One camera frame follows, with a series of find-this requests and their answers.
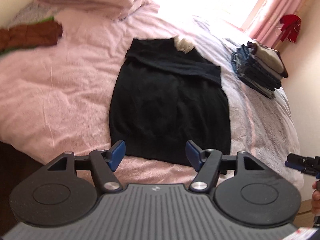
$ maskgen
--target silver screw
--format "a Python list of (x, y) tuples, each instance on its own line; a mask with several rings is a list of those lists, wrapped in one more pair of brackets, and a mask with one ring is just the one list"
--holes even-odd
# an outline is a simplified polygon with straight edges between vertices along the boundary
[(105, 187), (105, 189), (108, 189), (108, 190), (116, 190), (116, 189), (120, 188), (119, 183), (114, 182), (114, 181), (107, 182), (103, 186)]
[(202, 190), (202, 189), (206, 189), (207, 188), (207, 184), (205, 182), (202, 181), (197, 181), (191, 184), (191, 187), (197, 190)]

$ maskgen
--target pink bedsheet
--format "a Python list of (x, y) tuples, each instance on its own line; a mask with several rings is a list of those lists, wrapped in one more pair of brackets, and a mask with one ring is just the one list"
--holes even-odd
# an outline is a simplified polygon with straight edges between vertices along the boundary
[[(20, 50), (0, 58), (0, 140), (41, 163), (64, 151), (86, 155), (97, 148), (109, 149), (109, 105), (132, 39), (183, 35), (221, 66), (230, 107), (231, 154), (250, 151), (302, 187), (302, 176), (283, 165), (289, 152), (299, 153), (283, 90), (276, 91), (276, 99), (270, 101), (246, 87), (234, 75), (230, 54), (219, 39), (175, 12), (164, 15), (161, 9), (157, 14), (153, 5), (120, 22), (71, 9), (61, 11), (55, 19), (62, 23), (64, 33), (57, 46)], [(238, 42), (246, 39), (242, 36)], [(123, 184), (188, 184), (196, 172), (191, 167), (125, 157), (116, 175)], [(81, 176), (89, 179), (88, 173), (81, 172)]]

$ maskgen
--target human hand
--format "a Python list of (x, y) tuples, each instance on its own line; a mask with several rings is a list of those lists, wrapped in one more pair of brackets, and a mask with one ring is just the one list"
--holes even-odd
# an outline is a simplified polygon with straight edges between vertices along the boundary
[[(312, 184), (312, 188), (317, 189), (317, 182), (316, 181)], [(319, 214), (320, 213), (320, 191), (316, 190), (312, 194), (311, 205), (312, 205), (311, 212), (313, 214)]]

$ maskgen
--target black garment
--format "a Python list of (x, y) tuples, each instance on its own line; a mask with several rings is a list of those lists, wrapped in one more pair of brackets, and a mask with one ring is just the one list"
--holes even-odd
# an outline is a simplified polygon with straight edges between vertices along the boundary
[(127, 155), (190, 165), (187, 140), (230, 153), (228, 99), (220, 67), (173, 39), (134, 39), (113, 92), (111, 143), (124, 140)]

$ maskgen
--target brown garment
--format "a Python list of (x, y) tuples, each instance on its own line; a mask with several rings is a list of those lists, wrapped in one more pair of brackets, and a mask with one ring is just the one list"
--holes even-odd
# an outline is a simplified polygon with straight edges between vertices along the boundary
[(58, 44), (62, 26), (55, 21), (32, 25), (18, 25), (9, 30), (0, 29), (0, 52), (6, 49), (27, 49)]

